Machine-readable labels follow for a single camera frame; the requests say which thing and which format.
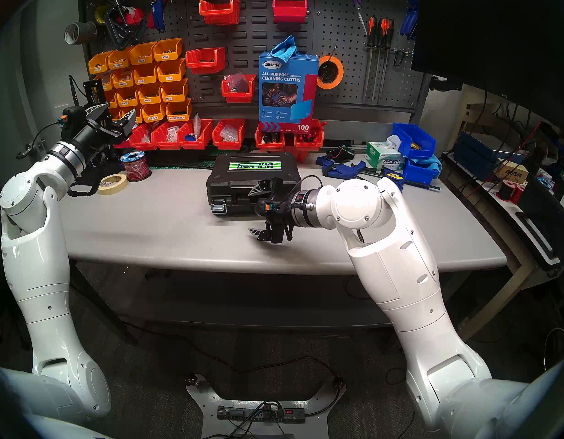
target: black tool case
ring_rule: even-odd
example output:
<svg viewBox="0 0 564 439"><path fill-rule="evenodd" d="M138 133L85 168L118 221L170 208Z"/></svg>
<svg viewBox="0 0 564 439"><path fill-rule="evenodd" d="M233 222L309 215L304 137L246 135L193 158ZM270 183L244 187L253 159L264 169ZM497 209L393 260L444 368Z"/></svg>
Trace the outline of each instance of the black tool case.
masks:
<svg viewBox="0 0 564 439"><path fill-rule="evenodd" d="M259 181L279 177L281 194L287 195L299 182L296 159L287 152L231 154L217 157L207 179L207 198L214 214L254 214L254 207L269 194L248 197Z"/></svg>

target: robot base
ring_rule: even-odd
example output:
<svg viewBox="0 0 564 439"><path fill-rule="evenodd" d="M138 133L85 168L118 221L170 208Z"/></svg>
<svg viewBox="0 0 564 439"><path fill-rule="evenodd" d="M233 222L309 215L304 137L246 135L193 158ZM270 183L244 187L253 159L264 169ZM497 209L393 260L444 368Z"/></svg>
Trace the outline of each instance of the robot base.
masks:
<svg viewBox="0 0 564 439"><path fill-rule="evenodd" d="M219 420L217 418L218 406L243 407L246 409L255 409L260 401L242 401L242 400L224 400L212 388L211 385L202 375L196 376L196 385L187 386L188 393L198 404L203 413L203 430L201 437L210 437L214 434L222 434L228 436L235 426L227 420ZM284 409L304 408L306 414L309 412L317 412L329 406L337 395L337 389L333 386L333 379L328 379L316 394L306 401L281 401ZM347 384L343 384L337 402L341 399ZM333 409L334 405L324 412L312 417L305 418L304 423L280 423L280 426L286 433L283 436L280 429L274 421L271 422L254 422L251 425L250 432L256 439L329 439L329 430L327 426L327 415ZM247 429L249 422L245 422L242 428ZM245 431L241 428L235 433L235 436L241 436Z"/></svg>

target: cardboard box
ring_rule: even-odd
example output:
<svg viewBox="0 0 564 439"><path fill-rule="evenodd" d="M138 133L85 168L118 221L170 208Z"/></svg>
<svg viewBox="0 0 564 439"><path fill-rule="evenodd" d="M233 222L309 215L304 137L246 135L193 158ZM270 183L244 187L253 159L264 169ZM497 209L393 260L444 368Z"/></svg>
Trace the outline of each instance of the cardboard box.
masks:
<svg viewBox="0 0 564 439"><path fill-rule="evenodd" d="M319 59L310 54L288 62L265 51L260 56L260 124L262 132L310 131Z"/></svg>
<svg viewBox="0 0 564 439"><path fill-rule="evenodd" d="M381 173L382 168L403 171L406 166L406 158L397 149L389 149L389 145L389 143L376 142L367 144L365 160L377 173Z"/></svg>
<svg viewBox="0 0 564 439"><path fill-rule="evenodd" d="M503 162L501 163L501 170L496 174L499 179L507 179L508 181L516 182L518 184L523 184L526 182L528 177L528 170L523 165L518 165L514 162Z"/></svg>

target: masking tape roll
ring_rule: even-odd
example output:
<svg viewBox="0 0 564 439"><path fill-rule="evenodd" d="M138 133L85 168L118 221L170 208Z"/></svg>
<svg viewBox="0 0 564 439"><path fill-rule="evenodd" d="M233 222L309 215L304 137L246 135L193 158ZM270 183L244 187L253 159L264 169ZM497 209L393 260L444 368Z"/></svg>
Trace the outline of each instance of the masking tape roll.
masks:
<svg viewBox="0 0 564 439"><path fill-rule="evenodd" d="M343 63L336 56L322 56L319 60L319 77L316 85L324 90L331 90L343 80Z"/></svg>
<svg viewBox="0 0 564 439"><path fill-rule="evenodd" d="M113 195L127 187L127 176L123 173L105 176L99 183L97 193L100 195Z"/></svg>

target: wire spool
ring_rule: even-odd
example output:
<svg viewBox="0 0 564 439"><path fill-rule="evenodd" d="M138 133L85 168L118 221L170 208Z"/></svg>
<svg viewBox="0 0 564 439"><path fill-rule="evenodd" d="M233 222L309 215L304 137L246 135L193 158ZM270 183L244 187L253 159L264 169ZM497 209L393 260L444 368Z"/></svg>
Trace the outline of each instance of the wire spool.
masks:
<svg viewBox="0 0 564 439"><path fill-rule="evenodd" d="M325 55L319 60L319 72L316 85L324 90L331 90L343 80L343 63L336 56Z"/></svg>
<svg viewBox="0 0 564 439"><path fill-rule="evenodd" d="M500 200L509 201L512 193L515 191L515 183L512 181L508 181L504 179L501 183L501 187L499 192L497 192L497 196Z"/></svg>
<svg viewBox="0 0 564 439"><path fill-rule="evenodd" d="M522 193L524 193L524 190L526 190L525 186L522 185L515 186L515 190L511 194L510 201L515 205L517 205L519 199L522 197Z"/></svg>
<svg viewBox="0 0 564 439"><path fill-rule="evenodd" d="M130 182L142 181L152 174L146 162L146 154L143 151L129 152L119 160L123 163L127 180Z"/></svg>
<svg viewBox="0 0 564 439"><path fill-rule="evenodd" d="M113 195L127 187L127 176L123 173L105 176L99 183L97 193L100 195Z"/></svg>
<svg viewBox="0 0 564 439"><path fill-rule="evenodd" d="M64 40L69 45L93 42L97 37L97 27L93 22L74 22L64 31Z"/></svg>

